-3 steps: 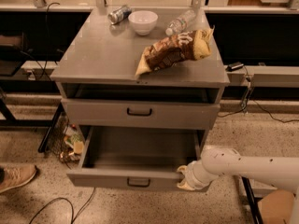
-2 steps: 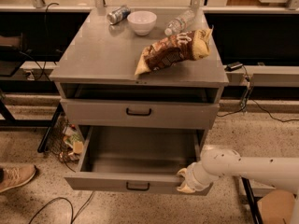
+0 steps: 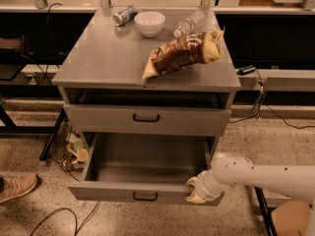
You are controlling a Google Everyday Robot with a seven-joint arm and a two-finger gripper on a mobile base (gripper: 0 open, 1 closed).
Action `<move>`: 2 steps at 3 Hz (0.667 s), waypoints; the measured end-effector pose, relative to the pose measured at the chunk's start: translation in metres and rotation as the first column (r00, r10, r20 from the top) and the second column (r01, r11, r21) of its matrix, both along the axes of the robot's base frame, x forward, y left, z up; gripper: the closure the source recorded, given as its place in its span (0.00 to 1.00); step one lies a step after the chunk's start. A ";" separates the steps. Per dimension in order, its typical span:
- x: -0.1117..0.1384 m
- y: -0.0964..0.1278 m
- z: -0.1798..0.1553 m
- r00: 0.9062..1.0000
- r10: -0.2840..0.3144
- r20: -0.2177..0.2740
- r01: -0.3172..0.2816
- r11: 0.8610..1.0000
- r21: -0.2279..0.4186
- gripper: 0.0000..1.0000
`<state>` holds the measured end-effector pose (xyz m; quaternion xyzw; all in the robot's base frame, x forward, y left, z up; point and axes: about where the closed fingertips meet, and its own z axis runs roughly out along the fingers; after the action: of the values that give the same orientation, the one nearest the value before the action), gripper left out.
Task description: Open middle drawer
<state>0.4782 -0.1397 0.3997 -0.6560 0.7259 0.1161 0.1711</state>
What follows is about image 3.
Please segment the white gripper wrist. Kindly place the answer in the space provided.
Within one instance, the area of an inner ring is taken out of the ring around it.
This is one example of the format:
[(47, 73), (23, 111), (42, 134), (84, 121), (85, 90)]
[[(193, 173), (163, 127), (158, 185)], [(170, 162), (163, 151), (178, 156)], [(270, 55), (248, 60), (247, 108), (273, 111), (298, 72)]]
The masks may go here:
[(230, 188), (229, 185), (217, 180), (212, 170), (203, 171), (197, 178), (191, 177), (186, 184), (195, 187), (196, 192), (187, 197), (186, 201), (197, 205), (217, 199)]

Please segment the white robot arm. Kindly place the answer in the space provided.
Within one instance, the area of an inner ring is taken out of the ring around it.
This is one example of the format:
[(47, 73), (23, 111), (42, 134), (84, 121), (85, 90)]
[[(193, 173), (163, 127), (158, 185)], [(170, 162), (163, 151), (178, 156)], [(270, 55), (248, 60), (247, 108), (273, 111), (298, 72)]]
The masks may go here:
[(234, 186), (253, 186), (269, 236), (277, 232), (263, 189), (315, 207), (315, 166), (258, 165), (246, 157), (219, 156), (212, 160), (210, 170), (202, 171), (186, 184), (194, 188), (186, 198), (193, 204), (214, 201)]

